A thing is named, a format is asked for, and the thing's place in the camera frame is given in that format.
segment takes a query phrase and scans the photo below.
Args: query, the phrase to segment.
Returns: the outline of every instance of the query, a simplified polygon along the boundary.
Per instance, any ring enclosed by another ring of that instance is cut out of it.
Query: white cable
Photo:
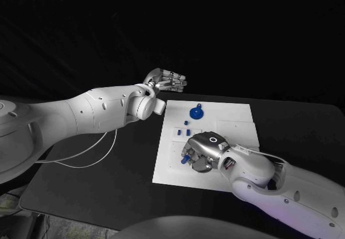
[[[112,149],[113,149],[113,146],[115,146],[116,140],[117,140],[117,131],[116,131],[116,137],[115,137],[115,142],[113,142],[113,145],[112,145],[110,151],[112,151]],[[60,164],[63,164],[63,165],[65,165],[65,166],[68,166],[68,167],[71,167],[71,168],[87,168],[87,167],[96,165],[99,162],[103,161],[103,159],[107,157],[110,151],[107,152],[107,154],[104,155],[104,157],[103,157],[96,163],[93,163],[93,164],[90,164],[90,165],[87,165],[87,166],[83,166],[83,167],[70,166],[70,165],[67,165],[67,164],[64,164],[64,163],[61,163],[61,162],[55,162],[55,163],[60,163]]]
[[[67,159],[70,159],[70,158],[74,158],[74,157],[80,156],[83,153],[86,153],[86,152],[100,143],[100,141],[103,140],[106,134],[107,134],[107,133],[104,133],[103,137],[102,137],[100,140],[96,142],[96,144],[94,144],[87,150],[84,150],[81,153],[78,153],[78,154],[76,154],[74,156],[70,156],[70,157],[67,157],[67,158],[57,159],[57,160],[42,160],[42,161],[37,161],[37,163],[60,162],[60,161],[63,161],[63,160],[67,160]]]
[[[253,149],[249,149],[247,147],[244,147],[244,146],[240,145],[240,144],[236,144],[236,145],[240,146],[240,147],[243,147],[243,148],[246,148],[246,150],[249,150],[249,151],[252,151],[252,152],[255,152],[255,153],[259,153],[259,154],[268,155],[268,156],[270,156],[270,157],[275,157],[275,158],[281,159],[285,163],[289,163],[283,158],[281,158],[281,157],[278,157],[278,156],[275,156],[275,155],[272,155],[272,154],[269,154],[269,153],[263,153],[263,152],[260,152],[260,151],[256,151],[256,150],[253,150]]]

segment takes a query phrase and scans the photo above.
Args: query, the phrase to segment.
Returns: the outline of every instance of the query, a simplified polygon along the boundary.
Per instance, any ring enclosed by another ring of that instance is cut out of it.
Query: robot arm
[[[156,98],[159,91],[182,92],[185,85],[185,76],[158,68],[143,84],[91,89],[68,100],[41,104],[0,100],[0,184],[65,138],[110,132],[154,112],[161,115],[166,103]]]
[[[197,172],[218,170],[236,197],[304,234],[345,238],[345,189],[328,178],[240,145],[231,147],[214,132],[194,135],[181,155]]]

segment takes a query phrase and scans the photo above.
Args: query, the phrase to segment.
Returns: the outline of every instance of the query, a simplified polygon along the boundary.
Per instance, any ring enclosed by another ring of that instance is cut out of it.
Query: small blue part
[[[191,118],[195,119],[195,120],[203,118],[204,111],[201,109],[201,104],[198,104],[197,107],[191,109],[190,115],[191,115]]]
[[[191,157],[187,155],[181,161],[182,164],[185,164],[190,161]]]

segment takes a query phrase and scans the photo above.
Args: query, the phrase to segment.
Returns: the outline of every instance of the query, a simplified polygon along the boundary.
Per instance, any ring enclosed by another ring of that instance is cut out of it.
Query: black background
[[[161,67],[191,94],[345,107],[343,1],[132,7],[3,1],[0,94],[63,100]]]

